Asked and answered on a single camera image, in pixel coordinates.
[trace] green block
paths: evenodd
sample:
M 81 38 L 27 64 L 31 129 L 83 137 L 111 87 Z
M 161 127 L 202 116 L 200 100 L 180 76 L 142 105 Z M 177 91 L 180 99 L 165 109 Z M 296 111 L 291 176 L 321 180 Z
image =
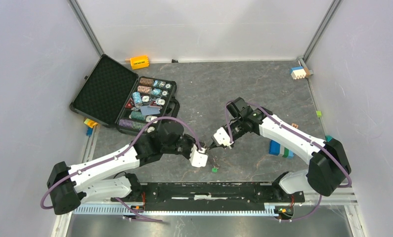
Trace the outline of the green block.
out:
M 326 135 L 325 138 L 326 138 L 326 142 L 330 142 L 330 140 L 333 139 L 333 137 L 330 135 Z

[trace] white wall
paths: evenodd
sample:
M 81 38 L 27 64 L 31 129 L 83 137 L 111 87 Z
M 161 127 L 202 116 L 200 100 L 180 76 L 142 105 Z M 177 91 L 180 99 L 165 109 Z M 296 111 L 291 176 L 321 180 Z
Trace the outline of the white wall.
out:
M 393 236 L 393 0 L 343 1 L 308 65 L 369 236 Z
M 78 0 L 103 50 L 118 61 L 295 59 L 331 0 Z
M 68 105 L 97 60 L 67 1 L 0 0 L 0 237 L 50 235 L 39 202 L 53 165 L 79 162 L 86 128 Z

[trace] open case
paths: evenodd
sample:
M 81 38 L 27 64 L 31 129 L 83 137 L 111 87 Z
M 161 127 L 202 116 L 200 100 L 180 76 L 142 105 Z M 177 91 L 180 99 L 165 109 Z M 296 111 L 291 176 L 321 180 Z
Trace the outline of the open case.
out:
M 70 104 L 70 109 L 105 127 L 136 135 L 152 119 L 177 117 L 180 109 L 175 99 L 176 82 L 139 75 L 107 55 L 102 55 L 86 82 Z M 159 109 L 158 114 L 144 116 L 145 108 Z M 148 132 L 157 130 L 161 121 Z

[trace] blue and white block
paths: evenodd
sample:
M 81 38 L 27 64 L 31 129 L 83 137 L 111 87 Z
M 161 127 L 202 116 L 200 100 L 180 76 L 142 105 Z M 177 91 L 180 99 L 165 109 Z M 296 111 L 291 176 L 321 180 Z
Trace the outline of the blue and white block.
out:
M 294 80 L 306 78 L 307 73 L 303 67 L 291 68 L 291 76 Z
M 284 146 L 281 146 L 279 143 L 271 140 L 269 146 L 269 154 L 279 157 L 284 157 L 288 159 L 292 159 L 294 157 L 294 153 Z

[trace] black carrying case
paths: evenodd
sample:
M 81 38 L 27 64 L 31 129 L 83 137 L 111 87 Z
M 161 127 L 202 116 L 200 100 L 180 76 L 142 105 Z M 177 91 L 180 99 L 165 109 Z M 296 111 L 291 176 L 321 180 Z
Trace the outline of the black carrying case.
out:
M 139 129 L 122 127 L 118 122 L 121 119 L 129 119 L 134 122 L 147 123 L 129 118 L 132 110 L 125 108 L 129 99 L 132 98 L 132 93 L 137 91 L 141 78 L 165 81 L 172 85 L 169 89 L 152 86 L 152 89 L 159 88 L 161 90 L 167 90 L 169 93 L 167 96 L 162 97 L 165 100 L 165 104 L 160 109 L 160 113 L 154 116 L 177 117 L 180 104 L 175 99 L 176 82 L 150 77 L 139 77 L 137 73 L 132 72 L 105 54 L 100 57 L 90 75 L 85 77 L 86 82 L 74 101 L 71 102 L 70 109 L 105 127 L 115 127 L 122 133 L 136 135 L 139 133 Z M 151 126 L 157 130 L 160 124 L 161 121 L 158 121 Z

